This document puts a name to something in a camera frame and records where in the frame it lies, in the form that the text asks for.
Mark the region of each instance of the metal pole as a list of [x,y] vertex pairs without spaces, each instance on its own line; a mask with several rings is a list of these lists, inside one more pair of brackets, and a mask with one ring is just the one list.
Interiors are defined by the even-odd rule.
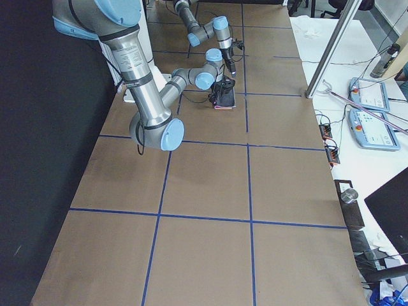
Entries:
[[316,72],[314,73],[312,80],[310,81],[309,86],[306,90],[306,97],[313,98],[314,93],[316,92],[317,87],[320,85],[324,73],[327,70],[327,67],[332,59],[334,51],[337,48],[341,38],[343,37],[344,32],[346,31],[348,25],[354,18],[358,7],[360,6],[362,0],[348,0],[346,7],[344,8],[343,13],[340,16],[339,21],[337,22],[336,28],[334,29],[333,34],[327,44],[326,50],[324,51],[319,64],[317,65]]

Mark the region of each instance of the blue object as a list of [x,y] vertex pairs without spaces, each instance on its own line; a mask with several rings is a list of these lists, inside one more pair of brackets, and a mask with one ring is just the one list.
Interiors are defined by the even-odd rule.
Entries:
[[190,45],[192,47],[197,47],[200,44],[200,40],[198,39],[198,37],[193,34],[193,33],[189,33],[187,35],[188,40],[190,41]]
[[399,292],[395,290],[393,292],[393,296],[386,296],[382,300],[380,300],[380,292],[379,288],[376,287],[371,294],[370,297],[370,304],[373,306],[406,306],[406,303],[401,298],[404,289]]
[[209,72],[201,72],[196,76],[196,86],[204,91],[211,87],[215,79]]
[[[373,113],[388,120],[385,112],[373,111]],[[386,151],[397,151],[401,149],[394,131],[386,124],[377,125],[377,120],[377,118],[361,110],[355,108],[350,110],[350,129],[358,144],[364,149]]]
[[164,129],[161,136],[160,149],[173,151],[179,147],[184,137],[184,125],[180,119],[174,118]]
[[210,49],[207,52],[205,52],[205,59],[210,61],[210,62],[218,62],[222,60],[222,54],[219,49]]
[[[381,89],[381,97],[378,97],[376,105],[365,104],[363,101],[361,101],[360,89],[364,89],[365,87],[360,86],[360,81],[367,81],[367,82],[372,83],[372,85],[379,84],[380,89]],[[351,101],[353,101],[356,104],[364,106],[365,108],[368,108],[369,110],[382,110],[384,112],[390,111],[390,102],[388,101],[387,90],[385,88],[384,82],[377,82],[373,80],[367,80],[364,78],[352,78],[349,84],[349,92],[350,92]]]
[[83,40],[98,40],[98,35],[96,35],[95,33],[88,32],[79,27],[67,24],[66,22],[63,22],[58,18],[55,18],[54,16],[52,18],[54,20],[55,29],[62,34],[81,38]]
[[142,7],[139,0],[94,0],[101,12],[112,22],[123,27],[139,23]]
[[225,16],[216,17],[212,20],[212,27],[215,30],[224,30],[228,27],[228,20]]

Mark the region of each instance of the office chair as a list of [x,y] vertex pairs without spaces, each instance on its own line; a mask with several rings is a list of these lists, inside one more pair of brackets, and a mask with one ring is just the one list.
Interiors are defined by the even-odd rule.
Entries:
[[[360,6],[358,7],[359,11],[369,11],[374,7],[374,2],[375,0],[363,0],[361,2]],[[329,4],[337,9],[336,12],[333,11],[324,11],[322,14],[320,14],[320,18],[324,18],[326,14],[329,14],[333,16],[333,19],[339,19],[340,15],[342,13],[342,10],[344,10],[344,7],[346,6],[347,0],[329,0]]]

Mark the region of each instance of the blue joint cap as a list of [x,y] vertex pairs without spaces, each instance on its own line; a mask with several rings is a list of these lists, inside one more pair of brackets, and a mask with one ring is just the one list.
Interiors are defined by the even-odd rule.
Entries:
[[224,30],[228,27],[228,20],[225,16],[216,17],[212,20],[212,27],[215,30]]
[[94,0],[94,2],[106,17],[122,27],[135,26],[142,16],[140,1]]
[[73,36],[76,38],[81,38],[83,40],[98,40],[98,35],[95,33],[81,29],[80,27],[75,27],[74,25],[67,24],[59,20],[58,18],[52,17],[54,20],[55,29],[65,35]]
[[179,147],[184,137],[184,125],[180,119],[174,118],[169,122],[161,135],[160,149],[173,151]]
[[205,59],[209,62],[218,62],[222,60],[222,54],[219,49],[213,48],[205,52]]
[[211,87],[215,79],[209,72],[201,72],[196,76],[196,86],[204,91]]
[[189,33],[187,35],[188,40],[190,41],[190,45],[192,47],[197,47],[200,44],[200,40],[198,39],[198,37],[193,34],[193,33]]

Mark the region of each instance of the screen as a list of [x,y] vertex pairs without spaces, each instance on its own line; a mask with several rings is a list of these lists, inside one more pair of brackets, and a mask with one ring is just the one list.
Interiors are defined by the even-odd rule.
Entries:
[[385,108],[380,83],[359,80],[358,87],[360,88],[360,101],[362,104]]
[[[408,252],[408,168],[365,198],[365,203],[397,251]],[[402,257],[408,262],[408,255]]]
[[[384,118],[382,113],[373,112],[375,115]],[[393,138],[385,123],[365,112],[357,112],[357,117],[363,127],[367,142],[372,145],[394,146]]]

